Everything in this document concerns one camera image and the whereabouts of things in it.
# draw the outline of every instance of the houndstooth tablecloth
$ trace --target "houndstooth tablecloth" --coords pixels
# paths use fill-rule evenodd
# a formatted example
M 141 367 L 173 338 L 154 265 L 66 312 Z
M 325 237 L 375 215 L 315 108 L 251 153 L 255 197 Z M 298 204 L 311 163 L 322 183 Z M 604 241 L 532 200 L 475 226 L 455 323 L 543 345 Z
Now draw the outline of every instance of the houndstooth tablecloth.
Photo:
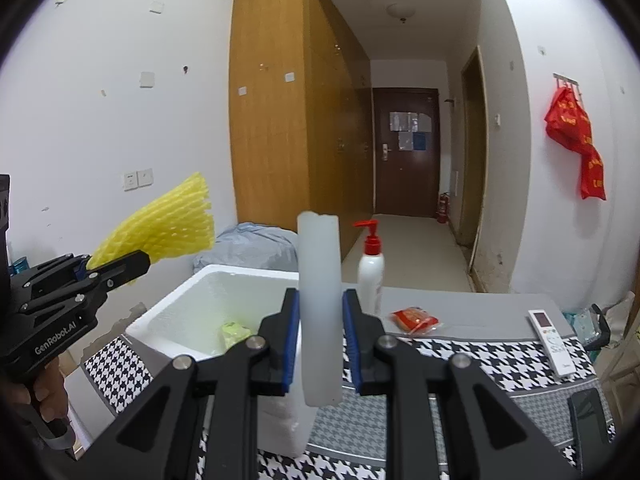
M 577 337 L 564 338 L 577 372 L 558 379 L 542 344 L 534 340 L 471 341 L 452 338 L 402 338 L 426 356 L 448 359 L 465 352 L 481 367 L 546 434 L 572 465 L 575 449 L 567 399 L 576 391 L 596 388 L 615 436 L 612 417 L 593 366 Z M 383 480 L 385 477 L 386 404 L 384 397 L 359 397 L 351 384 L 346 350 L 343 352 L 343 402 L 318 410 L 309 444 L 303 456 L 288 458 L 258 451 L 259 480 Z M 126 339 L 119 337 L 84 363 L 84 371 L 105 404 L 117 415 L 152 380 L 142 359 Z M 440 479 L 448 480 L 446 454 L 439 428 L 437 403 L 431 399 L 440 458 Z M 204 470 L 207 435 L 203 433 L 198 473 Z

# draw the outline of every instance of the remote control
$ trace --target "remote control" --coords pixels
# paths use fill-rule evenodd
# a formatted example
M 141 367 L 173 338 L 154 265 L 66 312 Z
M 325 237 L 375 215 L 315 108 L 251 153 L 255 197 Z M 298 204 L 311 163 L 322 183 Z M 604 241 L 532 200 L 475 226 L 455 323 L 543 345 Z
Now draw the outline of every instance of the remote control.
M 551 366 L 558 377 L 565 377 L 575 373 L 574 360 L 556 330 L 556 327 L 544 310 L 529 310 L 529 319 L 533 328 L 538 332 L 545 353 L 551 361 Z

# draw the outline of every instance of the bolt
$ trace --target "bolt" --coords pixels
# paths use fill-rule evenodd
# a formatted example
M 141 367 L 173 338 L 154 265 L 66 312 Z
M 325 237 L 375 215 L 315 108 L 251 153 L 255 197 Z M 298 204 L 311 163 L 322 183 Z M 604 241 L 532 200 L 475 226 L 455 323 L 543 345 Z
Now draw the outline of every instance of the bolt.
M 394 336 L 392 335 L 381 335 L 378 338 L 378 345 L 382 346 L 382 348 L 389 350 L 391 348 L 394 348 L 396 346 L 398 346 L 398 339 L 396 339 Z
M 450 361 L 456 368 L 467 368 L 471 364 L 471 357 L 459 352 L 453 354 Z
M 251 350 L 260 350 L 264 348 L 266 344 L 267 344 L 266 339 L 263 338 L 261 335 L 252 335 L 250 338 L 246 340 L 246 345 Z
M 178 357 L 174 358 L 172 364 L 176 370 L 188 370 L 193 364 L 193 358 L 188 355 L 178 355 Z

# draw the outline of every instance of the styrofoam box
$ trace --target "styrofoam box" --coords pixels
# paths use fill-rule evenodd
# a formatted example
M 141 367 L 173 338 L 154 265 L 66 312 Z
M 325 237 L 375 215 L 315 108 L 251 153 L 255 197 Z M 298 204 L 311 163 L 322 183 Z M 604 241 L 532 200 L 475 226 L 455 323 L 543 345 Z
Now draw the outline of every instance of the styrofoam box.
M 225 352 L 220 326 L 235 321 L 257 332 L 263 317 L 280 311 L 296 272 L 210 265 L 192 276 L 127 328 L 127 335 L 168 358 L 197 361 Z M 285 397 L 258 398 L 258 448 L 295 457 L 306 447 L 317 408 L 305 404 L 300 330 L 293 382 Z

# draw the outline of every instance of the tile floor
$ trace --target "tile floor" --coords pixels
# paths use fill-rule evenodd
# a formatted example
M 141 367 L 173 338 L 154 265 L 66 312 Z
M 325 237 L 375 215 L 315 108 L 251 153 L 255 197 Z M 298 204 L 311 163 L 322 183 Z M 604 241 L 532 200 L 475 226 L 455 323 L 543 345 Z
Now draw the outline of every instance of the tile floor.
M 385 255 L 383 285 L 472 292 L 466 261 L 449 226 L 433 218 L 375 215 Z M 342 263 L 342 280 L 356 283 L 366 230 Z

